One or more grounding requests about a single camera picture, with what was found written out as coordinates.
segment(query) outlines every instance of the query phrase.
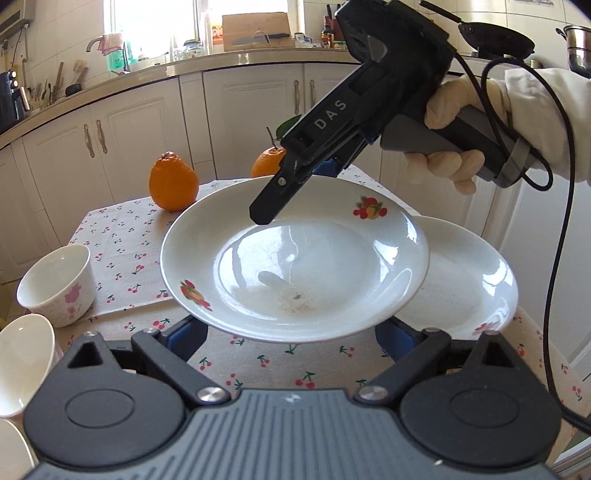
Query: green leaf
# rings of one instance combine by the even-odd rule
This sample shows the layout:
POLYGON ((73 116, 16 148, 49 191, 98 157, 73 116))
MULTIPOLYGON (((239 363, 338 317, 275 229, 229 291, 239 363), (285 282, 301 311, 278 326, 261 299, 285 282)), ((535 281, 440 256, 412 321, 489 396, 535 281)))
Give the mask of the green leaf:
POLYGON ((275 132, 275 138, 279 141, 283 140, 285 134, 298 122, 300 118, 301 115, 296 115, 279 125, 277 127, 277 131, 275 132))

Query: glove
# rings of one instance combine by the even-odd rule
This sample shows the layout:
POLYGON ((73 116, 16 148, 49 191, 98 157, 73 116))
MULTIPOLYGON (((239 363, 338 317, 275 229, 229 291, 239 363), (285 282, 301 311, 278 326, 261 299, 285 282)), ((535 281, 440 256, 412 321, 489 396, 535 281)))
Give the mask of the glove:
MULTIPOLYGON (((511 104, 505 82, 489 79, 486 83, 492 107, 499 117, 507 123, 511 104)), ((425 125, 433 130, 448 126, 460 110, 472 105, 484 111, 474 85, 464 75, 441 85, 427 103, 425 125)), ((476 193, 474 175, 484 165, 484 154, 479 150, 457 152, 437 152, 425 156, 420 153, 405 155, 408 161, 407 179, 412 184, 420 184, 427 172, 436 177, 450 179, 462 195, 476 193)))

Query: pan handle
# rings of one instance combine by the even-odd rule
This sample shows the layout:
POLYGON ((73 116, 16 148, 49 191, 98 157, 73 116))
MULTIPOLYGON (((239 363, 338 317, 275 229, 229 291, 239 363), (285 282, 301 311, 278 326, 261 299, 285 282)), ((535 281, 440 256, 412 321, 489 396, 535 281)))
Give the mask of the pan handle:
POLYGON ((433 5, 431 2, 427 2, 426 0, 421 0, 419 5, 421 5, 421 7, 426 8, 427 10, 430 10, 431 12, 435 12, 436 14, 441 15, 442 17, 448 18, 452 22, 462 23, 462 19, 460 17, 452 14, 451 12, 448 12, 447 10, 445 10, 441 7, 438 7, 437 5, 433 5))

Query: gray ridged panel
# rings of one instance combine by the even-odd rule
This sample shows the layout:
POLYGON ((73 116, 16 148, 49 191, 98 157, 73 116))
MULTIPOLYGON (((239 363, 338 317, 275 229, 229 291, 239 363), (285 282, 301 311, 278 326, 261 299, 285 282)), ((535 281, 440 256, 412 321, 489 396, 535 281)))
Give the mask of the gray ridged panel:
POLYGON ((417 450, 384 408, 344 391, 245 390, 198 410, 181 438, 141 465, 67 472, 42 465, 27 480, 548 480, 543 465, 520 473, 458 471, 417 450))

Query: black cable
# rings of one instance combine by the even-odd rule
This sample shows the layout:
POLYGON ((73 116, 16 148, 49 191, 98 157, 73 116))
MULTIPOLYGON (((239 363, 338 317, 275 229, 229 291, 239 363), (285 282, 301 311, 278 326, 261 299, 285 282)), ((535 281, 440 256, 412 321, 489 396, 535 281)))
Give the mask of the black cable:
MULTIPOLYGON (((571 425, 573 425, 574 427, 578 428, 579 430, 585 432, 588 435, 591 435, 591 421, 589 421, 585 417, 579 415, 575 411, 573 411, 573 410, 569 409, 567 406, 565 406, 562 403, 560 397, 558 396, 558 392, 556 390, 556 384, 554 383, 554 374, 552 372, 552 367, 551 367, 551 363, 550 363, 550 340, 549 340, 550 309, 551 309, 551 305, 552 305, 552 297, 554 294, 554 286, 556 284, 556 278, 558 276, 558 266, 560 265, 560 257, 562 255, 562 251, 564 248, 564 242, 566 240, 566 234, 567 234, 567 231, 569 228, 569 220, 570 220, 570 215, 572 212, 573 201, 574 201, 574 185, 575 185, 575 174, 576 174, 576 171, 575 171, 576 152, 575 152, 575 146, 574 146, 573 126, 570 123, 569 116, 566 113, 564 106, 560 102, 560 99, 558 98, 558 96, 556 95, 554 90, 552 90, 552 87, 548 84, 548 82, 546 82, 546 80, 542 77, 542 75, 540 75, 538 72, 536 72, 530 66, 527 66, 521 60, 501 58, 501 59, 497 59, 497 60, 494 60, 494 61, 488 63, 482 72, 481 84, 478 85, 478 81, 476 80, 475 75, 470 70, 470 67, 467 65, 466 61, 457 53, 456 53, 456 58, 457 58, 458 62, 462 65, 462 67, 466 70, 466 74, 468 75, 468 78, 472 82, 472 85, 474 85, 474 88, 476 89, 476 93, 478 94, 480 101, 482 102, 482 105, 484 107, 485 113, 487 114, 487 116, 489 118, 489 122, 491 124, 491 128, 493 130, 493 133, 495 134, 495 138, 498 140, 499 146, 503 149, 503 151, 505 151, 507 153, 507 158, 509 158, 508 149, 507 149, 506 145, 503 143, 503 141, 501 140, 501 135, 500 135, 499 129, 502 129, 503 132, 505 134, 507 134, 507 136, 509 136, 514 141, 516 141, 517 138, 519 137, 519 133, 517 133, 512 128, 506 126, 502 122, 501 118, 495 112, 495 110, 492 107, 492 104, 490 102, 488 93, 486 91, 486 80, 488 78, 488 73, 490 72, 490 70, 494 66, 496 66, 500 63, 509 63, 509 64, 513 64, 518 67, 521 67, 521 68, 525 69, 527 72, 529 72, 530 74, 532 74, 547 90, 548 94, 550 95, 550 97, 552 98, 554 103, 556 104, 556 107, 560 113, 560 116, 562 117, 564 129, 566 130, 567 141, 569 143, 569 166, 570 166, 569 193, 568 193, 568 197, 566 200, 566 207, 564 210, 564 218, 563 218, 562 228, 560 230, 560 237, 558 239, 558 245, 556 247, 556 254, 554 256, 554 262, 552 265, 552 272, 550 274, 550 280, 548 281, 548 291, 546 294, 546 301, 545 301, 545 306, 544 306, 544 321, 543 321, 543 328, 542 328, 542 330, 543 330, 542 351, 543 351, 543 360, 544 360, 544 372, 545 372, 546 381, 548 384, 548 392, 554 398, 556 403, 559 405, 562 417, 567 422, 569 422, 571 425)), ((542 155, 537 150, 532 149, 530 151, 530 153, 546 169, 546 172, 548 173, 548 183, 544 186, 541 186, 541 185, 533 182, 526 175, 526 173, 524 171, 522 172, 521 177, 530 186, 532 186, 536 190, 540 190, 540 191, 549 190, 553 184, 553 174, 552 174, 552 169, 550 167, 550 164, 548 163, 548 161, 544 157, 542 157, 542 155)))
POLYGON ((17 48, 18 48, 18 44, 21 41, 21 35, 22 35, 22 31, 24 30, 25 27, 21 27, 21 32, 18 34, 18 40, 17 40, 17 44, 14 45, 14 55, 12 56, 12 63, 10 64, 10 68, 14 67, 14 61, 17 58, 17 48))

